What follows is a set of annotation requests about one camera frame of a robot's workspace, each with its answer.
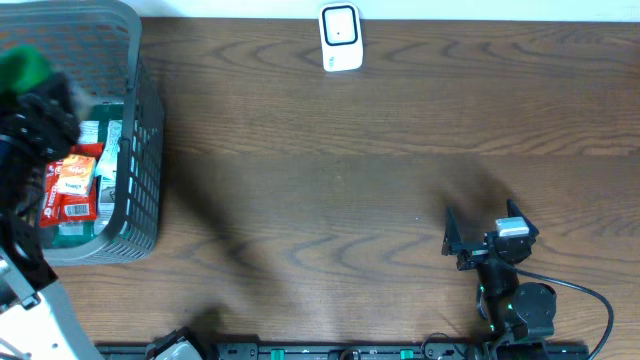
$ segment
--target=wood grain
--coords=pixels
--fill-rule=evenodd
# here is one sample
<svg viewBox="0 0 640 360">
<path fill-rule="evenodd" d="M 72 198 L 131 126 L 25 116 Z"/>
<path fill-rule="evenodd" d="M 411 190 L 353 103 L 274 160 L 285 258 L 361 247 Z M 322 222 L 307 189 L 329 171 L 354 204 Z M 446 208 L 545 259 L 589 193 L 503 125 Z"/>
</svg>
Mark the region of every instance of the wood grain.
<svg viewBox="0 0 640 360">
<path fill-rule="evenodd" d="M 440 255 L 514 197 L 541 230 L 522 267 L 605 294 L 601 358 L 640 356 L 635 24 L 363 24 L 365 62 L 322 70 L 313 21 L 145 19 L 166 105 L 160 239 L 133 264 L 57 269 L 95 341 L 190 325 L 263 340 L 486 333 L 476 275 Z M 606 312 L 558 291 L 558 340 Z"/>
</svg>

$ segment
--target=wire mesh basket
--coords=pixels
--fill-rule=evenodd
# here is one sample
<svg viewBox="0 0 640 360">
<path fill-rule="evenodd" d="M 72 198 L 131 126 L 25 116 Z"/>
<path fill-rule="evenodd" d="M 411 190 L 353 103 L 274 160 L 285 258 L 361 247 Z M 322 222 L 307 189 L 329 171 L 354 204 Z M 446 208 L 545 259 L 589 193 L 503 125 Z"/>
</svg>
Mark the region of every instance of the wire mesh basket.
<svg viewBox="0 0 640 360">
<path fill-rule="evenodd" d="M 52 265 L 130 262 L 156 244 L 165 114 L 139 57 L 141 32 L 137 14 L 117 1 L 0 5 L 0 52 L 34 46 L 101 104 L 122 107 L 113 215 L 85 244 L 44 241 Z"/>
</svg>

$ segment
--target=red snack package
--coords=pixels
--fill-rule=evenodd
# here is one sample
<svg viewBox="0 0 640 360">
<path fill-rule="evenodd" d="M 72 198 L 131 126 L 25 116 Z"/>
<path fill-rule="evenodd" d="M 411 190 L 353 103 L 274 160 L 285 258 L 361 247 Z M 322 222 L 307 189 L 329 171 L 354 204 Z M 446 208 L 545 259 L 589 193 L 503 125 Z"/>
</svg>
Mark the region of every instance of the red snack package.
<svg viewBox="0 0 640 360">
<path fill-rule="evenodd" d="M 60 203 L 60 222 L 93 221 L 98 218 L 96 194 L 98 182 L 91 185 L 89 196 L 63 195 Z"/>
<path fill-rule="evenodd" d="M 60 175 L 60 168 L 62 168 L 62 163 L 64 160 L 58 160 L 52 163 L 47 164 L 47 171 L 45 174 L 45 190 L 49 191 L 49 188 L 55 184 L 58 180 L 58 176 Z"/>
<path fill-rule="evenodd" d="M 71 147 L 71 154 L 94 157 L 100 160 L 100 155 L 104 150 L 104 143 L 78 144 Z"/>
<path fill-rule="evenodd" d="M 62 194 L 58 192 L 58 186 L 55 184 L 56 180 L 57 176 L 55 175 L 47 178 L 47 190 L 44 194 L 44 204 L 40 214 L 41 227 L 58 225 L 61 222 L 59 214 Z"/>
</svg>

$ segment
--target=white wall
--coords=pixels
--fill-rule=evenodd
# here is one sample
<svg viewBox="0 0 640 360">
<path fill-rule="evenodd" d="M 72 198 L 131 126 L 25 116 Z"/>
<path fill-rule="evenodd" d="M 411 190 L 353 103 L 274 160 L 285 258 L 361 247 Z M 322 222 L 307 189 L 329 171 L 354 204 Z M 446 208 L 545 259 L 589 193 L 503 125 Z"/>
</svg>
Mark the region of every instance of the white wall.
<svg viewBox="0 0 640 360">
<path fill-rule="evenodd" d="M 141 16 L 316 18 L 322 0 L 123 0 Z M 21 0 L 0 0 L 21 2 Z M 640 0 L 352 0 L 364 19 L 640 21 Z"/>
</svg>

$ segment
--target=white device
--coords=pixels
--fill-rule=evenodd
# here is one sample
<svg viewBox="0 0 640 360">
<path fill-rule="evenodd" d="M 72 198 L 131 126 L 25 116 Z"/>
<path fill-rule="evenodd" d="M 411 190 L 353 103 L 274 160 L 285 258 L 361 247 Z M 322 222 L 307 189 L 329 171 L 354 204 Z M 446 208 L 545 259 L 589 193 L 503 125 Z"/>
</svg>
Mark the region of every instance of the white device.
<svg viewBox="0 0 640 360">
<path fill-rule="evenodd" d="M 362 32 L 358 8 L 351 3 L 322 7 L 318 18 L 322 63 L 326 71 L 357 69 L 362 65 Z"/>
</svg>

